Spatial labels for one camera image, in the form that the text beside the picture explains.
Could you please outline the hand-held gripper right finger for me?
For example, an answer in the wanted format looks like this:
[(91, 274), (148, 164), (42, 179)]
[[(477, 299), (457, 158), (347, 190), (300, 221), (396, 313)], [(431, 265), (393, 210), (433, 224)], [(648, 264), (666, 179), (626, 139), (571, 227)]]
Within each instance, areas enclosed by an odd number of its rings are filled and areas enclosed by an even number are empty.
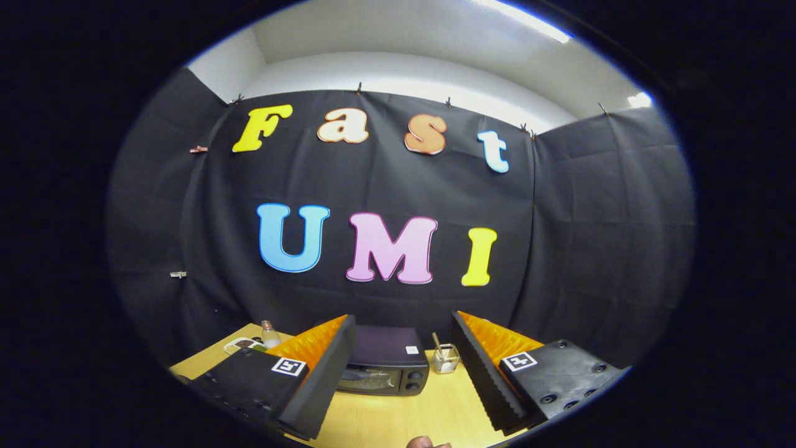
[(504, 436), (562, 419), (626, 374), (565, 338), (540, 343), (470, 313), (451, 315), (461, 362)]

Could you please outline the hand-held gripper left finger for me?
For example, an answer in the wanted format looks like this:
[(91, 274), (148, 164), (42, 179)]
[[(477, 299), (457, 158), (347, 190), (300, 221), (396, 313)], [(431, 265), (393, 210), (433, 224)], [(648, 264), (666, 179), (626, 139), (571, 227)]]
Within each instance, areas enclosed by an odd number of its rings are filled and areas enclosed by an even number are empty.
[(188, 388), (268, 436), (316, 439), (356, 342), (354, 315), (341, 315), (275, 348), (241, 348)]

